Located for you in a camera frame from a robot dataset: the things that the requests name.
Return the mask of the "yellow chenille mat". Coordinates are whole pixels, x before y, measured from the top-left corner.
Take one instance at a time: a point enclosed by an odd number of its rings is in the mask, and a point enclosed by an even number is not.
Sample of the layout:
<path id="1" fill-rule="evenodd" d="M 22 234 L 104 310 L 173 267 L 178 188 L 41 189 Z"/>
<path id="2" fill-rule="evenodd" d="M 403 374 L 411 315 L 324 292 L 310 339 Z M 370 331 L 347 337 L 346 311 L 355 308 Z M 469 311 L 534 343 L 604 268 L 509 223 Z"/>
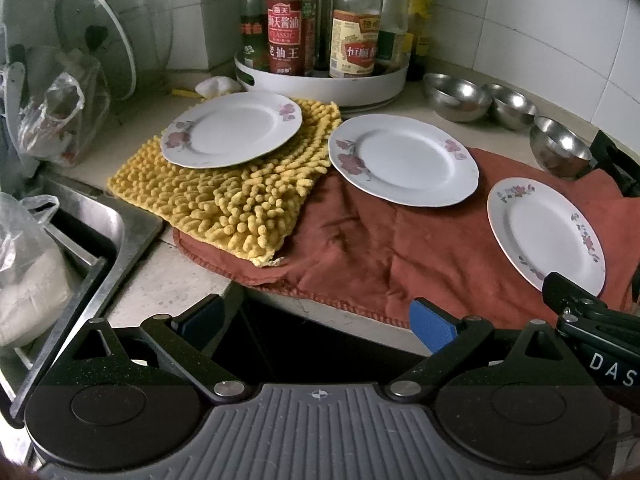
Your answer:
<path id="1" fill-rule="evenodd" d="M 334 102 L 294 102 L 302 125 L 269 155 L 227 168 L 188 169 L 168 162 L 154 136 L 107 180 L 107 188 L 194 240 L 258 268 L 275 266 L 307 196 L 331 167 L 329 138 L 342 122 Z"/>

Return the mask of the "plastic bag in sink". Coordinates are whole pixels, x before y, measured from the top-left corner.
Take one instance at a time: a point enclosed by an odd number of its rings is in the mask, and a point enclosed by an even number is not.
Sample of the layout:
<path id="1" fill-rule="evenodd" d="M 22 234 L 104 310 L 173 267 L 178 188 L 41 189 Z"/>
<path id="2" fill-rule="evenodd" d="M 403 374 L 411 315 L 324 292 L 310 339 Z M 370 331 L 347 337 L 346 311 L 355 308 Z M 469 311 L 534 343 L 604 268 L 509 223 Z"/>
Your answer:
<path id="1" fill-rule="evenodd" d="M 1 194 L 2 350 L 42 335 L 73 296 L 62 250 L 46 231 L 59 206 L 49 194 Z"/>

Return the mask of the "red label soy sauce bottle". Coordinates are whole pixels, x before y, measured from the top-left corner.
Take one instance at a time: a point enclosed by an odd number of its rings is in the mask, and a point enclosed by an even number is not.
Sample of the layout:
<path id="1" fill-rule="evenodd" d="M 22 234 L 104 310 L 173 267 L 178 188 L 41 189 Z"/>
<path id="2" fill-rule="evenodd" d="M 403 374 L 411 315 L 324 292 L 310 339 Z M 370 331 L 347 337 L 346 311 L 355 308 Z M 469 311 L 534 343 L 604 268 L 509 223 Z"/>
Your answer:
<path id="1" fill-rule="evenodd" d="M 316 0 L 266 0 L 270 72 L 307 76 L 314 65 Z"/>

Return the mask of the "white garlic bulb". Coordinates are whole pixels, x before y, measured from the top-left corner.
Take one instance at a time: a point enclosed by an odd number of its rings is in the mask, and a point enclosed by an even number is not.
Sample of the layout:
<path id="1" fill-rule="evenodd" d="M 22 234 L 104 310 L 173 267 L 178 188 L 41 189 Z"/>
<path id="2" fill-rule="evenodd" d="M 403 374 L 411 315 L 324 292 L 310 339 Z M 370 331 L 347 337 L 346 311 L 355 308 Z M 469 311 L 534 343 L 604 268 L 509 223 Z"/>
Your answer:
<path id="1" fill-rule="evenodd" d="M 242 91 L 242 86 L 227 76 L 209 77 L 195 86 L 195 92 L 203 99 L 211 100 Z"/>

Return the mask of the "floral white plate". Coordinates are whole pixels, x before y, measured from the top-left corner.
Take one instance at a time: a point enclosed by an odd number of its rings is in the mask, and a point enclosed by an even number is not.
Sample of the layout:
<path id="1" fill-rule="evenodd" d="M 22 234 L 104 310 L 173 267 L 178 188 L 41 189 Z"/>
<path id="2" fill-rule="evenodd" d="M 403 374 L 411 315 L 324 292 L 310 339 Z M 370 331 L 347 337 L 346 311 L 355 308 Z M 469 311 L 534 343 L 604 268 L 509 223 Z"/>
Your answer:
<path id="1" fill-rule="evenodd" d="M 489 191 L 487 217 L 506 258 L 529 284 L 541 290 L 559 273 L 600 295 L 606 263 L 597 232 L 564 195 L 529 178 L 506 178 Z"/>
<path id="2" fill-rule="evenodd" d="M 350 118 L 331 133 L 329 156 L 355 188 L 397 205 L 454 206 L 480 183 L 480 168 L 461 142 L 408 117 Z"/>

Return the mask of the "stainless steel sink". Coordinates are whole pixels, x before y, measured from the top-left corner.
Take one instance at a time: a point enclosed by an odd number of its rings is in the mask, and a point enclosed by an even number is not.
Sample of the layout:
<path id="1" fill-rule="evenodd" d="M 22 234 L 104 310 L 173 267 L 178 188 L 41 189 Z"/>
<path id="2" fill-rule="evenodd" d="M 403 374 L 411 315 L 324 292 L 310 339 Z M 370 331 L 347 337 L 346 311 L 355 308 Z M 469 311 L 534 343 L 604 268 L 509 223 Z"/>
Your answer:
<path id="1" fill-rule="evenodd" d="M 1 413 L 24 424 L 28 399 L 88 318 L 102 314 L 160 218 L 46 171 L 1 197 Z"/>

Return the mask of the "metal turntable centre pole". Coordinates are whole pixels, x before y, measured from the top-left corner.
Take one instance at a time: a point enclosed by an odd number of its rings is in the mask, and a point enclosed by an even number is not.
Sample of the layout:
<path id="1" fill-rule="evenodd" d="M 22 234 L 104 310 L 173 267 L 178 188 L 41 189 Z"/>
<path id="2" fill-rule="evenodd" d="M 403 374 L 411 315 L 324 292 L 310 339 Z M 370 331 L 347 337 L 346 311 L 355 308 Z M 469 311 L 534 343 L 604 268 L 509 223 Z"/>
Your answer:
<path id="1" fill-rule="evenodd" d="M 314 76 L 329 73 L 332 0 L 316 0 L 316 43 L 314 44 Z"/>

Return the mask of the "steel bowl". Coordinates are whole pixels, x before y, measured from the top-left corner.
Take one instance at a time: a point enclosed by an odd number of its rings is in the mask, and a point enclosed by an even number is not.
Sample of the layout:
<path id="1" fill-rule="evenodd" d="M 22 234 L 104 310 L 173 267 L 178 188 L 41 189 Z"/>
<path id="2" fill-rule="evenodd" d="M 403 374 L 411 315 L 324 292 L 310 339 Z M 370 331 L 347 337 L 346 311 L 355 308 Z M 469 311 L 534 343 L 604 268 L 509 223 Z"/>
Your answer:
<path id="1" fill-rule="evenodd" d="M 510 131 L 522 131 L 533 125 L 538 114 L 535 103 L 527 96 L 502 84 L 484 84 L 492 102 L 489 117 Z"/>
<path id="2" fill-rule="evenodd" d="M 482 87 L 447 74 L 425 74 L 423 92 L 435 113 L 450 122 L 475 122 L 492 103 L 492 97 Z"/>
<path id="3" fill-rule="evenodd" d="M 572 130 L 547 116 L 534 118 L 529 147 L 543 170 L 563 179 L 577 178 L 592 161 L 589 146 Z"/>

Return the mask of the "yellow strip on counter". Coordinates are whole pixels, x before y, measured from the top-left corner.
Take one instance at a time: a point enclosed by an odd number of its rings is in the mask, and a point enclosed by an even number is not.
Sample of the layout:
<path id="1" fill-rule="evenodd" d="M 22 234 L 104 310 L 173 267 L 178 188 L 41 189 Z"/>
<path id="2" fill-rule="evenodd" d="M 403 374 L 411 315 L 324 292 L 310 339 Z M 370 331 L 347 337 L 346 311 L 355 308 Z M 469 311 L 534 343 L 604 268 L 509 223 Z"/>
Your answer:
<path id="1" fill-rule="evenodd" d="M 170 90 L 170 93 L 172 96 L 181 96 L 182 98 L 187 98 L 187 99 L 201 99 L 201 96 L 198 94 L 198 92 L 191 91 L 191 90 L 173 88 Z"/>

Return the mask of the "crumpled clear plastic bag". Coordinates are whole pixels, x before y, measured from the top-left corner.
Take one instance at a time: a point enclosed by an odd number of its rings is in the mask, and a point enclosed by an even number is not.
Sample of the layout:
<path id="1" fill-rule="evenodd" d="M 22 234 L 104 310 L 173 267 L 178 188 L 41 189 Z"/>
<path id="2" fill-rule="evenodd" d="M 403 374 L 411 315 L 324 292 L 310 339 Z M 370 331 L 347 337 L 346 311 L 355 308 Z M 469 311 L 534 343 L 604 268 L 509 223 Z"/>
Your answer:
<path id="1" fill-rule="evenodd" d="M 100 61 L 73 49 L 42 48 L 32 54 L 36 72 L 20 111 L 17 151 L 61 167 L 85 156 L 111 107 Z"/>

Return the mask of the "green glass bottle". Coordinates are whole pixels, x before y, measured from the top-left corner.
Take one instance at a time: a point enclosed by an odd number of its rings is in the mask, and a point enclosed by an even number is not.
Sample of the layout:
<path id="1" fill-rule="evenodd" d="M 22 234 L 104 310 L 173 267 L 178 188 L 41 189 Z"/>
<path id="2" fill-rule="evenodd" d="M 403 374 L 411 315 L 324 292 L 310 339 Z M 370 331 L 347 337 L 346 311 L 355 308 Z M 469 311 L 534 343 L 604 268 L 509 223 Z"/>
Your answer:
<path id="1" fill-rule="evenodd" d="M 241 0 L 242 62 L 255 70 L 269 70 L 266 0 Z"/>

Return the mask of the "clear vinegar bottle cream label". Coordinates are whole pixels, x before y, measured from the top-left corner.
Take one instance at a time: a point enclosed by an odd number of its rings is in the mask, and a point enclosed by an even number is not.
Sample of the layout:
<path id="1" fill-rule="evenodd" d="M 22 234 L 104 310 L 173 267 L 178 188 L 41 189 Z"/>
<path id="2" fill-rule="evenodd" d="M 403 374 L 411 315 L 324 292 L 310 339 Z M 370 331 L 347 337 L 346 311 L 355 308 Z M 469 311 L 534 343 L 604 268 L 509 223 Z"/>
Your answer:
<path id="1" fill-rule="evenodd" d="M 333 0 L 329 74 L 365 77 L 374 69 L 382 0 Z"/>

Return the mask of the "white round turntable tray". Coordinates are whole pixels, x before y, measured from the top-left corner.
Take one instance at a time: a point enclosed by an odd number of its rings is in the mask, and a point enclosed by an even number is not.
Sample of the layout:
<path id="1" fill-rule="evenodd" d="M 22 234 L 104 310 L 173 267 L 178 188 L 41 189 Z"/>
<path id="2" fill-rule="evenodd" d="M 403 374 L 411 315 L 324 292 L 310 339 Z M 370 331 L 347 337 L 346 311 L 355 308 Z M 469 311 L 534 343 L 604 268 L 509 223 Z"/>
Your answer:
<path id="1" fill-rule="evenodd" d="M 400 70 L 359 78 L 306 77 L 273 74 L 245 65 L 235 55 L 235 77 L 246 91 L 265 91 L 288 98 L 334 102 L 340 107 L 380 107 L 396 99 L 405 88 L 409 64 Z"/>

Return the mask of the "rust red cloth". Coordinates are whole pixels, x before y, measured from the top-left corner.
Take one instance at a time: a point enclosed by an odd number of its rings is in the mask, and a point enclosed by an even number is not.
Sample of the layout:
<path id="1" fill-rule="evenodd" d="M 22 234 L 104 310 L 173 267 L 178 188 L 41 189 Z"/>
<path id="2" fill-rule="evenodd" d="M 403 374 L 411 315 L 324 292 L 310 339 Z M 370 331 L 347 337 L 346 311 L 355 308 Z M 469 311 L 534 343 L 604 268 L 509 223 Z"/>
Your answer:
<path id="1" fill-rule="evenodd" d="M 538 290 L 514 269 L 491 232 L 491 187 L 526 177 L 555 188 L 596 230 L 604 250 L 602 297 L 629 311 L 639 264 L 639 202 L 620 192 L 604 171 L 568 182 L 531 166 L 474 150 L 480 184 L 461 204 L 411 208 L 379 200 L 338 172 L 322 177 L 306 199 L 281 262 L 258 268 L 216 247 L 175 232 L 177 247 L 195 263 L 241 285 L 406 326 L 410 302 L 423 297 L 450 314 L 479 315 L 503 328 L 532 318 L 553 320 Z"/>

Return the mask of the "clear bottle yellow cap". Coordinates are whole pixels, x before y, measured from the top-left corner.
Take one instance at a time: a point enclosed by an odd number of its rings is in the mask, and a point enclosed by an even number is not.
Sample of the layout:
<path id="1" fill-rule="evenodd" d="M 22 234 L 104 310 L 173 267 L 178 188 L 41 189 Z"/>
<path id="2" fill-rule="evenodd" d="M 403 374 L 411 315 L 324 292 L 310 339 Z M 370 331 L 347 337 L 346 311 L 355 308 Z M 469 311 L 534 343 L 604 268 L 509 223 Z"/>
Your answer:
<path id="1" fill-rule="evenodd" d="M 400 69 L 407 32 L 408 0 L 382 0 L 375 73 L 381 75 Z"/>

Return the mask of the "dark oil bottle yellow label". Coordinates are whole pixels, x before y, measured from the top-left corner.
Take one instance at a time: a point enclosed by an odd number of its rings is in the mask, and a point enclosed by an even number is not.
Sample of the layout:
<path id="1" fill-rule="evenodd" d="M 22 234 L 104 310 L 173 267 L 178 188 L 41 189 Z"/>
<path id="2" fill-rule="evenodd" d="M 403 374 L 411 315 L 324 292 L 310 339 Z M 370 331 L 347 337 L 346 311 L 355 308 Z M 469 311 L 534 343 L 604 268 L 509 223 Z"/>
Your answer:
<path id="1" fill-rule="evenodd" d="M 432 7 L 433 0 L 408 0 L 408 36 L 411 39 L 408 81 L 418 81 L 426 72 Z"/>

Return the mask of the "glass pot lid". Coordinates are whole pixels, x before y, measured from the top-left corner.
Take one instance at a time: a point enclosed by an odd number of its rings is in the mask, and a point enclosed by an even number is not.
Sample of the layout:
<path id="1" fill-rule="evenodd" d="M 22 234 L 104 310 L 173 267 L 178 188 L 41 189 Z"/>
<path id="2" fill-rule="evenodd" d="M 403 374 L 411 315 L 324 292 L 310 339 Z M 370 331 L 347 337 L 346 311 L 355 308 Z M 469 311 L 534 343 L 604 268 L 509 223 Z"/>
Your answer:
<path id="1" fill-rule="evenodd" d="M 134 49 L 106 0 L 55 0 L 54 21 L 64 50 L 79 49 L 100 62 L 114 100 L 125 101 L 134 94 Z"/>
<path id="2" fill-rule="evenodd" d="M 106 0 L 132 47 L 137 89 L 160 80 L 172 47 L 170 0 Z"/>

